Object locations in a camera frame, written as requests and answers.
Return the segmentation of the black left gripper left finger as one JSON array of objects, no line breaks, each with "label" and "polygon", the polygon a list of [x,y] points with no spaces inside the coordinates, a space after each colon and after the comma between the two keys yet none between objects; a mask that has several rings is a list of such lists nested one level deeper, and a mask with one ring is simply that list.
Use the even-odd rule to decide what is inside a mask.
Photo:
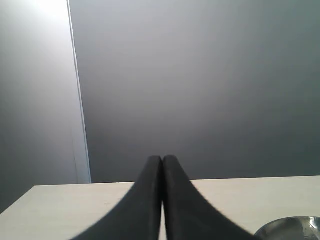
[{"label": "black left gripper left finger", "polygon": [[163,200],[163,162],[150,156],[137,181],[108,214],[78,240],[158,240]]}]

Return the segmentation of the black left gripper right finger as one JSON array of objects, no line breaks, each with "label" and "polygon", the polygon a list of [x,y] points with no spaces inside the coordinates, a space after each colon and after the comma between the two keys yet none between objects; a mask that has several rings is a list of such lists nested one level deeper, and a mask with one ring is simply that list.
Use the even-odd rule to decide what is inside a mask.
[{"label": "black left gripper right finger", "polygon": [[177,157],[163,161],[168,240],[251,240],[253,235],[214,208],[196,189]]}]

